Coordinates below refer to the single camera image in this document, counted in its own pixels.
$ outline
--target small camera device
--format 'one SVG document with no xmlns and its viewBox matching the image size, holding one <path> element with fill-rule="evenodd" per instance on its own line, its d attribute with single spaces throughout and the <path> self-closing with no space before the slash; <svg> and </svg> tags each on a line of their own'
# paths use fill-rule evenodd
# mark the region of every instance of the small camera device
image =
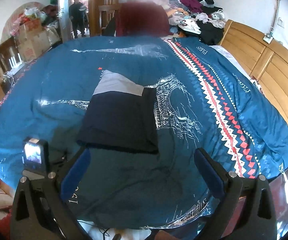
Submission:
<svg viewBox="0 0 288 240">
<path fill-rule="evenodd" d="M 43 176 L 47 175 L 50 169 L 47 141 L 27 137 L 23 143 L 24 170 Z"/>
</svg>

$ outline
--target person standing in doorway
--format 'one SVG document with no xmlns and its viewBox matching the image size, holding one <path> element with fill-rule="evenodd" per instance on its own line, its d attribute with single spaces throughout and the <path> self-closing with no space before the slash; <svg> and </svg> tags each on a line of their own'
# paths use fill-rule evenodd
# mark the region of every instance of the person standing in doorway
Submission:
<svg viewBox="0 0 288 240">
<path fill-rule="evenodd" d="M 72 21 L 74 38 L 77 39 L 77 28 L 80 28 L 82 37 L 85 35 L 84 27 L 84 11 L 86 10 L 85 6 L 80 2 L 80 0 L 74 0 L 74 3 L 69 7 L 69 18 Z"/>
</svg>

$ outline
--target lit screen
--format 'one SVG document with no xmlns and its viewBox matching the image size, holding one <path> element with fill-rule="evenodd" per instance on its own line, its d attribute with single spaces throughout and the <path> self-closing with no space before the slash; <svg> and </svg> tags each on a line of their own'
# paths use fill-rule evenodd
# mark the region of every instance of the lit screen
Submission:
<svg viewBox="0 0 288 240">
<path fill-rule="evenodd" d="M 24 146 L 24 151 L 27 160 L 42 164 L 41 149 L 39 146 L 27 143 Z"/>
</svg>

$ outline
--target bed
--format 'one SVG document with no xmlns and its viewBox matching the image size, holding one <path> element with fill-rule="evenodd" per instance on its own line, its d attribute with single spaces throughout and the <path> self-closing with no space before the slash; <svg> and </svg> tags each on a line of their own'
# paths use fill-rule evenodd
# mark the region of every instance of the bed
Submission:
<svg viewBox="0 0 288 240">
<path fill-rule="evenodd" d="M 243 177 L 271 179 L 288 167 L 288 51 L 262 37 L 228 21 L 220 44 L 266 97 L 196 38 L 93 37 L 58 46 L 0 104 L 0 178 L 16 187 L 27 136 L 48 140 L 51 160 L 78 150 L 76 134 L 108 69 L 156 88 L 159 155 L 93 149 L 67 201 L 72 212 L 104 228 L 132 229 L 171 229 L 212 214 L 217 202 L 196 170 L 197 147 Z"/>
</svg>

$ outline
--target metal screw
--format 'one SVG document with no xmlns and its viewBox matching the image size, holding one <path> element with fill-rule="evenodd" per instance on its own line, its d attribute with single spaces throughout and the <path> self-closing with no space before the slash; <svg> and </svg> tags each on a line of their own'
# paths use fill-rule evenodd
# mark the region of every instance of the metal screw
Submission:
<svg viewBox="0 0 288 240">
<path fill-rule="evenodd" d="M 259 177 L 259 179 L 262 180 L 262 181 L 265 181 L 265 180 L 266 180 L 266 177 L 265 177 L 264 175 L 259 175 L 258 177 Z"/>
<path fill-rule="evenodd" d="M 49 177 L 50 179 L 55 178 L 55 176 L 56 176 L 56 173 L 53 172 L 53 171 L 48 174 L 48 177 Z"/>
<path fill-rule="evenodd" d="M 20 179 L 20 182 L 22 182 L 22 183 L 24 183 L 26 181 L 26 177 L 22 177 L 21 179 Z"/>
<path fill-rule="evenodd" d="M 234 177 L 237 176 L 236 172 L 234 172 L 234 171 L 229 171 L 229 172 L 228 172 L 228 175 L 229 175 L 230 177 L 232 177 L 232 178 L 234 178 Z"/>
</svg>

